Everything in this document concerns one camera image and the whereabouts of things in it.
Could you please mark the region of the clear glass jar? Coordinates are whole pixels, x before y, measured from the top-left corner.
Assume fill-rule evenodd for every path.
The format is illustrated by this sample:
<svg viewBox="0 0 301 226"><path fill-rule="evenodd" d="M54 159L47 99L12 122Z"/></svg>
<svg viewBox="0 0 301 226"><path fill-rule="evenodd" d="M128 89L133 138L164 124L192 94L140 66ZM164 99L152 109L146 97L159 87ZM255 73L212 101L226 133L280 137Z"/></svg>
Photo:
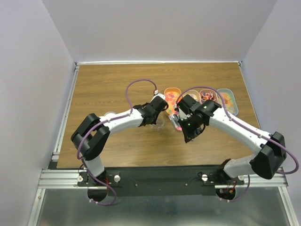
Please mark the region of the clear glass jar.
<svg viewBox="0 0 301 226"><path fill-rule="evenodd" d="M165 119L162 115L159 115L156 123L155 124L151 124L150 127L151 129L155 130L155 131L161 131L163 129L165 125Z"/></svg>

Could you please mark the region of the silver metal scoop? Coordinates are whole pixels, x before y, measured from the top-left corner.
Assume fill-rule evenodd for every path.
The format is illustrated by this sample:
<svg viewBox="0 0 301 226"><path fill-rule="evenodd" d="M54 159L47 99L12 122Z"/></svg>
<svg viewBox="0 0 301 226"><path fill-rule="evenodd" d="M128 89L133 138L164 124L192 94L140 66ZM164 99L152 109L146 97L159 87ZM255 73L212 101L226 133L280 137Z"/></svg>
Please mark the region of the silver metal scoop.
<svg viewBox="0 0 301 226"><path fill-rule="evenodd" d="M170 114L170 115L168 116L168 118L170 119L170 121L171 121L173 127L174 127L177 131L182 131L182 128L181 128L181 126L180 126L180 124L179 124L179 122L178 122L178 120L179 120L178 115L176 115L176 114Z"/></svg>

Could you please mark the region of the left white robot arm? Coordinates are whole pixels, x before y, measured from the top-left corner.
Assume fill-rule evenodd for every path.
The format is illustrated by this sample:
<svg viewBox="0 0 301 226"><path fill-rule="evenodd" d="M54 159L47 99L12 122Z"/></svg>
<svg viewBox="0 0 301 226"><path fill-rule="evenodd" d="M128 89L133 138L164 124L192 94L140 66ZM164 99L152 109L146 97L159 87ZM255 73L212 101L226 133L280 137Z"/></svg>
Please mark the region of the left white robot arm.
<svg viewBox="0 0 301 226"><path fill-rule="evenodd" d="M104 182L105 168L100 154L108 138L130 128L156 124L159 114L168 108L165 96L156 94L149 103L135 105L123 113L106 113L102 117L89 114L71 136L86 168L89 182L99 186Z"/></svg>

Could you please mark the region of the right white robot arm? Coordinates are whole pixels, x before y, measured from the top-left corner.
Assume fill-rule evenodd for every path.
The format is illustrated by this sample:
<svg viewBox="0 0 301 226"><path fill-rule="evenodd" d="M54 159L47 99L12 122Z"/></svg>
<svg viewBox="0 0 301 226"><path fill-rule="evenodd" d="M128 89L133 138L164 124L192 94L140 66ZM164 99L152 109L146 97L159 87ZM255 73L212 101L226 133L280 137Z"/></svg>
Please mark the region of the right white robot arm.
<svg viewBox="0 0 301 226"><path fill-rule="evenodd" d="M186 95L176 105L178 120L186 143L199 136L207 126L220 129L244 144L252 155L225 160L214 173L223 185L242 175L256 174L272 179L286 159L285 138L270 134L244 122L226 111L219 103L207 100L203 104Z"/></svg>

